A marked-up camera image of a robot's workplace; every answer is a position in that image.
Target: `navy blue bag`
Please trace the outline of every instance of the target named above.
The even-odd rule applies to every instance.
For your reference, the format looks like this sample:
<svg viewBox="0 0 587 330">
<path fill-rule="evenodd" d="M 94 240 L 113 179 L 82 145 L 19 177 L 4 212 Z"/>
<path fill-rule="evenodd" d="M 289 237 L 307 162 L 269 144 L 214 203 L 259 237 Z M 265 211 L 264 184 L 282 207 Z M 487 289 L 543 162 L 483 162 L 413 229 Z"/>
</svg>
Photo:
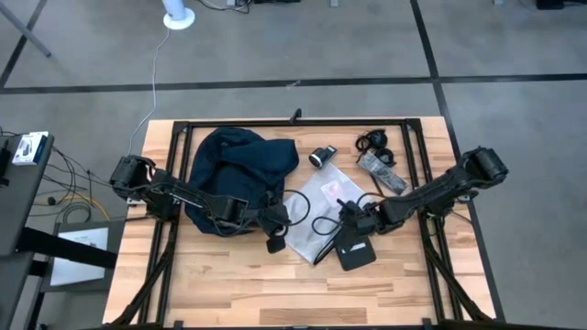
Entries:
<svg viewBox="0 0 587 330">
<path fill-rule="evenodd" d="M 257 223 L 268 235 L 282 227 L 265 216 L 271 197 L 281 202 L 284 178 L 299 163 L 291 139 L 265 140 L 250 130 L 218 128 L 207 136 L 195 154 L 188 185 L 213 195 L 228 195 L 249 201 L 249 210 L 261 210 Z M 234 226 L 222 226 L 222 233 L 199 208 L 187 204 L 185 212 L 205 234 L 226 236 L 246 234 Z"/>
</svg>

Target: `yellow cable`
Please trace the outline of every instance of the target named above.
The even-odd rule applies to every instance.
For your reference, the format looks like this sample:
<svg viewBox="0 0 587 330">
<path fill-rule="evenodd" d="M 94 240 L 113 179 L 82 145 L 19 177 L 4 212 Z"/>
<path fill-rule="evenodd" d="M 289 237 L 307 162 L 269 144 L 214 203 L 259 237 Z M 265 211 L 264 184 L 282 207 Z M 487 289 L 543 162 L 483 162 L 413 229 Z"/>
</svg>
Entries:
<svg viewBox="0 0 587 330">
<path fill-rule="evenodd" d="M 91 199 L 90 197 L 84 197 L 83 195 L 79 195 L 79 196 L 66 196 L 63 198 L 63 201 L 76 200 L 76 199 L 81 199 L 81 200 L 86 201 L 90 205 L 94 204 L 94 205 L 98 206 L 98 208 L 100 209 L 100 211 L 102 211 L 102 214 L 104 215 L 106 220 L 110 221 L 110 215 L 108 215 L 108 212 L 106 211 L 106 209 L 100 203 L 98 203 L 95 199 Z"/>
</svg>

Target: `white pole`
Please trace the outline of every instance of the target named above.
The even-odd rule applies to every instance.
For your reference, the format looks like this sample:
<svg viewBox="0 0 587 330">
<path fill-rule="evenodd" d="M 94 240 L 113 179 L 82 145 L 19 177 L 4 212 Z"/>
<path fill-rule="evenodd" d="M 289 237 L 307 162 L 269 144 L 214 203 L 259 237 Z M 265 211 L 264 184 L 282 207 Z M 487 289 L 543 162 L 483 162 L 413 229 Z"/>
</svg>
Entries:
<svg viewBox="0 0 587 330">
<path fill-rule="evenodd" d="M 192 9 L 183 5 L 183 0 L 162 0 L 167 14 L 163 17 L 163 24 L 170 29 L 178 30 L 190 27 L 195 21 Z"/>
</svg>

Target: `small black camera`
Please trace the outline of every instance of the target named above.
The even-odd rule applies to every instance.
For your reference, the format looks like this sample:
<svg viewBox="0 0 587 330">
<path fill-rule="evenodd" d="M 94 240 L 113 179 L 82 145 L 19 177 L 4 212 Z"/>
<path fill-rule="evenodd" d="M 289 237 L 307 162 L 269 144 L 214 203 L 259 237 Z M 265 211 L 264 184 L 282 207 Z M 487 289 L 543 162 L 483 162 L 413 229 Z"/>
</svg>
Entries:
<svg viewBox="0 0 587 330">
<path fill-rule="evenodd" d="M 312 165 L 316 166 L 319 169 L 322 169 L 330 160 L 334 158 L 338 150 L 332 146 L 328 146 L 326 148 L 317 148 L 314 150 L 310 156 L 310 162 Z"/>
</svg>

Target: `white paper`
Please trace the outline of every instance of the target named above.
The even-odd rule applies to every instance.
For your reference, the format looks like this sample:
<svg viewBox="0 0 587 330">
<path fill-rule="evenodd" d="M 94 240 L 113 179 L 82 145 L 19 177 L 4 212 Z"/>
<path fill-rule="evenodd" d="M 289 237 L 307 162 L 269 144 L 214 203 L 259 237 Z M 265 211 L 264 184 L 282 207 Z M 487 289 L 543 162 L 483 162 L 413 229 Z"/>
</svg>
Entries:
<svg viewBox="0 0 587 330">
<path fill-rule="evenodd" d="M 59 233 L 59 237 L 106 250 L 106 245 L 108 243 L 108 228 Z M 64 258 L 55 258 L 50 285 L 57 286 L 82 281 L 100 280 L 104 277 L 104 273 L 105 270 L 102 267 L 85 265 Z"/>
</svg>

